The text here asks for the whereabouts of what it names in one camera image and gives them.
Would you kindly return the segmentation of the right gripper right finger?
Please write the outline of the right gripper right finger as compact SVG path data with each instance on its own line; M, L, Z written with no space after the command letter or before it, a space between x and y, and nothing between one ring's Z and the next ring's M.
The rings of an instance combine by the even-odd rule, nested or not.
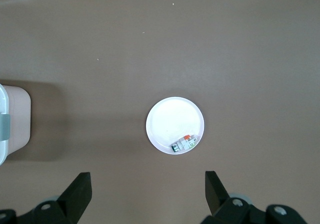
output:
M230 197L215 171L205 172L205 198L211 215L201 224L307 224L289 206L269 205L261 211L243 198Z

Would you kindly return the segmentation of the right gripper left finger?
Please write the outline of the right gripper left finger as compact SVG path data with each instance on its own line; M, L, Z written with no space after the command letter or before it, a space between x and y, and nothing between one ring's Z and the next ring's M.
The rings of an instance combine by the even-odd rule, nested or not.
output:
M13 209L0 210L0 224L77 224L91 199L91 174L83 172L58 198L44 201L21 216Z

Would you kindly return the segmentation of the white lidded storage box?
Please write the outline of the white lidded storage box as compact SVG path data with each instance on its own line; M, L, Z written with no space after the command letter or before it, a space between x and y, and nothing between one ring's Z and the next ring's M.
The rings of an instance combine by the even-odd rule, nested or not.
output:
M0 84L0 165L31 136L31 97L22 88Z

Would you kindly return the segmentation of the brown table mat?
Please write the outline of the brown table mat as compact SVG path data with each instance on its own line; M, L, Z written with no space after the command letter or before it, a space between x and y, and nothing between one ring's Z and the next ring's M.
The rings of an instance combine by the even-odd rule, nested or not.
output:
M199 224L205 172L320 224L320 0L0 0L0 84L31 96L31 137L0 165L24 214L91 173L79 224ZM146 133L169 97L204 117L181 155Z

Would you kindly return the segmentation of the white circuit breaker orange lever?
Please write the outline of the white circuit breaker orange lever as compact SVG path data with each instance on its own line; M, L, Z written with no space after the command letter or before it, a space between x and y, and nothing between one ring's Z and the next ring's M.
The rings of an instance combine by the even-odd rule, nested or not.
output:
M179 139L179 148L181 150L192 149L198 143L197 135L186 135Z

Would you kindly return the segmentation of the pink round plate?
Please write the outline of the pink round plate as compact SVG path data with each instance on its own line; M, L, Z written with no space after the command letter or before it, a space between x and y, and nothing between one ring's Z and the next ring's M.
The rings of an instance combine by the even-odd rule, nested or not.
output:
M205 131L205 120L200 109L190 100L169 97L155 104L147 115L145 130L149 141L159 151L181 155L193 150ZM173 152L171 145L186 135L197 135L198 143L188 150Z

